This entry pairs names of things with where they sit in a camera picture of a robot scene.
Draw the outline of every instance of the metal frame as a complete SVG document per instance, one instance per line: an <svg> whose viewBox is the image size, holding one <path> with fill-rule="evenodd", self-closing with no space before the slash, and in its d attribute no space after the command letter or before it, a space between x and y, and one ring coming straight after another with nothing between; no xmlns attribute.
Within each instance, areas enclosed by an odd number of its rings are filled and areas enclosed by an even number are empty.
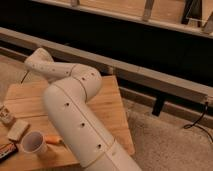
<svg viewBox="0 0 213 171"><path fill-rule="evenodd" d="M0 27L0 40L30 50L43 47L54 57L69 62L79 62L96 67L101 72L113 73L122 79L138 83L184 99L213 106L213 87L181 79L151 69L114 60L34 36Z"/></svg>
<svg viewBox="0 0 213 171"><path fill-rule="evenodd" d="M152 15L152 8L154 5L155 0L146 0L145 9L143 13L142 20L143 21L149 21L151 15Z"/></svg>
<svg viewBox="0 0 213 171"><path fill-rule="evenodd" d="M211 34L213 32L213 12L208 18L208 21L206 22L203 32L206 34Z"/></svg>
<svg viewBox="0 0 213 171"><path fill-rule="evenodd" d="M77 11L82 11L82 12L88 12L88 13L102 15L102 16L106 16L106 17L112 17L112 18L116 18L116 19L120 19L120 20L131 21L131 22L144 24L144 25L148 25L148 26L153 26L153 27L157 27L157 28L169 29L169 30L173 30L173 31L178 31L178 32L182 32L182 33L187 33L187 34L191 34L191 35L196 35L196 36L200 36L200 37L213 39L213 33L212 34L203 34L202 29L188 27L183 24L168 23L168 22L156 21L156 20L152 20L152 19L149 19L149 22L147 22L138 16L122 14L122 13L118 13L118 12L111 12L111 11L107 11L107 10L103 10L103 9L97 9L97 8L87 7L87 6L82 6L82 5L73 7L69 3L60 2L58 0L31 0L31 1L48 4L48 5L53 5L53 6L58 6L58 7L63 7L63 8L68 8L68 9L77 10Z"/></svg>

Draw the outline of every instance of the dark background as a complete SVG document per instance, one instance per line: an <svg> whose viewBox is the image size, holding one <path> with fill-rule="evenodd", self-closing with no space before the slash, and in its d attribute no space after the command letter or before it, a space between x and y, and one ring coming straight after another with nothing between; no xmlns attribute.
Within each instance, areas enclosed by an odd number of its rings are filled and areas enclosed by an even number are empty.
<svg viewBox="0 0 213 171"><path fill-rule="evenodd" d="M0 26L213 86L213 40L28 0L0 2Z"/></svg>

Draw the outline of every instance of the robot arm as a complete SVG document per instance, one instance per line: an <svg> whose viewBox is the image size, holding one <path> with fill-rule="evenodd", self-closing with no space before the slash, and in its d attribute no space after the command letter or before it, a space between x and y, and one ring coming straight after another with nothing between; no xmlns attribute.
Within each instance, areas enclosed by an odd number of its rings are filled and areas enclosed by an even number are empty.
<svg viewBox="0 0 213 171"><path fill-rule="evenodd" d="M59 79L45 90L44 106L50 121L86 171L141 171L85 103L101 88L101 75L96 69L54 63L42 48L25 64L31 70Z"/></svg>

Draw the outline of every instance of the cable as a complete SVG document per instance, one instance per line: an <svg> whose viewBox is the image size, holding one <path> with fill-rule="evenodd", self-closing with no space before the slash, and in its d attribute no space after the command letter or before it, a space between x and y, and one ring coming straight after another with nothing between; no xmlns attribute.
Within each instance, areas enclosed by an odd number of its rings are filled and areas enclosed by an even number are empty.
<svg viewBox="0 0 213 171"><path fill-rule="evenodd" d="M27 77L27 75L29 74L29 70L27 70L27 72L26 72L26 74L24 75L24 77L22 78L22 80L21 80L21 84L24 82L24 80L25 80L25 78Z"/></svg>
<svg viewBox="0 0 213 171"><path fill-rule="evenodd" d="M206 102L205 103L205 109L204 109L202 115L193 124L186 124L186 125L183 126L183 128L184 129L189 129L189 128L192 128L192 127L197 127L200 130L202 130L203 132L205 132L208 135L209 139L211 140L211 143L213 143L213 137L212 137L212 135L205 128L197 125L197 123L200 122L201 119L203 119L204 115L207 113L208 107L209 107L209 103Z"/></svg>

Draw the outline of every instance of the wooden tabletop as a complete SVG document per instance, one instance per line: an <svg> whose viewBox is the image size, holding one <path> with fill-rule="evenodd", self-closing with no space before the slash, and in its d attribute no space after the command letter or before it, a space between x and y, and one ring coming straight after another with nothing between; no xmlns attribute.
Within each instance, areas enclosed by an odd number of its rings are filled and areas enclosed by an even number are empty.
<svg viewBox="0 0 213 171"><path fill-rule="evenodd" d="M5 98L5 106L16 118L30 123L28 131L38 130L44 135L58 135L43 109L41 96L48 86L46 81L26 84L13 84ZM128 128L117 80L114 76L103 77L103 87L99 94L88 103L106 128L123 145L127 152L134 154L134 146ZM8 129L0 123L0 145L8 142ZM35 170L77 164L72 152L63 145L49 145L41 157L19 153L0 164L0 170Z"/></svg>

